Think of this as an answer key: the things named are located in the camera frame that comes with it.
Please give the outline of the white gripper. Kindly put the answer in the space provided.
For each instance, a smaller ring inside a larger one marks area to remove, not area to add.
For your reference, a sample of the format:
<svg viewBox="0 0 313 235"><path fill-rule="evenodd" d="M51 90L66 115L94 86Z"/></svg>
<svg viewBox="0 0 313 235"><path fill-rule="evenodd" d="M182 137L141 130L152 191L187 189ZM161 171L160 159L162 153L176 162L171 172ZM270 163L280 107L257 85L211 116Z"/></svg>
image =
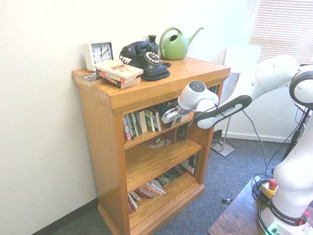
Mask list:
<svg viewBox="0 0 313 235"><path fill-rule="evenodd" d="M170 123L172 122L173 120L181 117L182 114L181 114L181 108L180 107L175 107L175 108L172 108L168 111L166 111L164 113L164 115L162 116L161 120L163 123Z"/></svg>

